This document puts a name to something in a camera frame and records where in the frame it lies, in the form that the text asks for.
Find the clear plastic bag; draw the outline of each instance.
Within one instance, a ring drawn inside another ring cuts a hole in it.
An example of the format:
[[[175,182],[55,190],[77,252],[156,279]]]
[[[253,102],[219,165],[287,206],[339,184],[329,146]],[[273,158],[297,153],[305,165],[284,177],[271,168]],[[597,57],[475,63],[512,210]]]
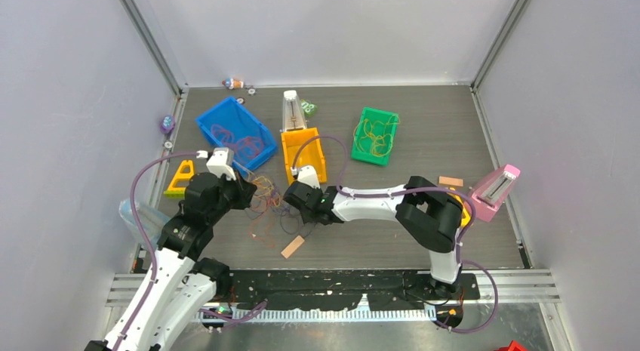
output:
[[[147,251],[154,251],[158,244],[162,227],[169,221],[169,217],[141,202],[136,202],[136,210],[138,212],[138,217],[140,217],[142,227],[146,231],[146,234],[151,241],[151,245],[153,246],[153,249],[147,249]],[[125,199],[120,202],[118,212],[120,213],[120,217],[125,221],[125,224],[127,224],[127,228],[131,231],[134,239],[136,239],[136,242],[139,242],[142,245],[142,248],[146,249],[142,235],[134,221],[134,215],[131,212],[131,203],[129,202],[129,199]]]

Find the tan wooden block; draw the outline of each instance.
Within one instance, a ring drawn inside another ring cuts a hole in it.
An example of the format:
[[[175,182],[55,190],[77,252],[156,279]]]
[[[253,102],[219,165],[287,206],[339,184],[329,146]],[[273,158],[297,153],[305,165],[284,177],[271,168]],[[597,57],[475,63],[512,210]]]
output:
[[[457,179],[455,177],[440,176],[438,178],[438,185],[440,185],[440,186],[463,187],[464,181],[462,179]]]
[[[298,250],[298,248],[304,243],[304,238],[301,236],[297,236],[294,240],[291,241],[291,243],[289,243],[289,245],[287,245],[287,247],[282,251],[282,256],[285,257],[285,259],[289,259],[289,257]]]

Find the red object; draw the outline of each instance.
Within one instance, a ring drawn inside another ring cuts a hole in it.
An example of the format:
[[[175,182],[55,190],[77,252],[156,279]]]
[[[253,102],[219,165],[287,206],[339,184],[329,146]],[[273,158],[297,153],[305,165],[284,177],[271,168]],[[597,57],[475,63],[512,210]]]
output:
[[[502,347],[496,351],[527,351],[527,349],[525,349],[520,343],[511,341],[509,347]]]

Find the green plastic bin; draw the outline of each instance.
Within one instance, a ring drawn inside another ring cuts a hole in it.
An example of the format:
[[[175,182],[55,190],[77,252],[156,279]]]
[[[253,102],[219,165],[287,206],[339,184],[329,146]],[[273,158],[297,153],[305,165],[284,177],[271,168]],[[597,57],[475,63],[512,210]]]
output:
[[[398,113],[365,107],[353,135],[351,158],[375,165],[388,165],[399,122]]]

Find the blue plastic bin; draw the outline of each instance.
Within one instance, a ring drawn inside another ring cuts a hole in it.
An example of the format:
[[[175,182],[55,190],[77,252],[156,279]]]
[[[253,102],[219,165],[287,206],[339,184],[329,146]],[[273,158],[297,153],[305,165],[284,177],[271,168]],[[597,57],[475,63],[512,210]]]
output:
[[[212,146],[233,149],[235,162],[251,171],[275,155],[278,148],[265,125],[234,97],[223,100],[201,114],[195,123]],[[234,167],[246,176],[241,168]]]

